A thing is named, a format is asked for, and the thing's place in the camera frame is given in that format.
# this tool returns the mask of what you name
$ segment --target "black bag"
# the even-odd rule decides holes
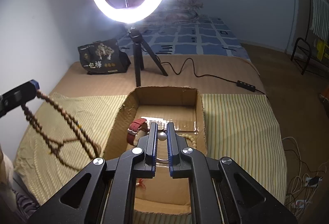
[[[115,38],[80,46],[78,51],[80,63],[89,75],[125,73],[130,65],[127,54],[120,51]]]

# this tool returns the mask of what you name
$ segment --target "black metal bracket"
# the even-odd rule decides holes
[[[132,224],[136,178],[152,178],[158,126],[119,158],[96,158],[42,205],[28,224]],[[297,224],[294,215],[229,157],[207,158],[167,125],[169,171],[188,178],[192,222]]]

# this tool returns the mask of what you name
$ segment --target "cardboard box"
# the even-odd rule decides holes
[[[131,92],[119,109],[108,138],[103,158],[119,157],[132,147],[127,143],[127,129],[134,119],[146,118],[161,130],[174,122],[178,135],[195,137],[196,148],[207,154],[201,94],[197,89],[180,87],[139,87]],[[168,159],[167,141],[158,140],[157,156]],[[144,179],[145,189],[136,188],[135,210],[179,215],[191,212],[188,179],[172,179],[168,165],[157,163],[153,179]]]

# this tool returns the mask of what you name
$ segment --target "tripod leg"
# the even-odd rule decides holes
[[[168,76],[167,72],[165,71],[165,69],[163,68],[162,64],[159,62],[159,60],[157,59],[156,55],[154,54],[153,50],[151,49],[151,47],[149,46],[149,44],[146,43],[145,40],[142,41],[142,45],[143,47],[146,49],[146,51],[148,52],[148,54],[151,56],[152,60],[156,63],[156,65],[159,67],[159,69],[161,70],[162,74],[164,76]]]
[[[139,44],[138,52],[139,52],[139,60],[140,60],[140,69],[141,70],[144,70],[143,53],[142,53],[142,46],[141,46],[141,44]]]
[[[133,45],[136,87],[140,87],[140,57],[138,47],[140,48],[140,44]]]

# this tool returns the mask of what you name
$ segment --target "pearl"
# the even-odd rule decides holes
[[[159,139],[160,141],[165,141],[165,140],[167,139],[167,134],[164,133],[164,132],[160,132],[160,133],[158,134],[158,139]]]

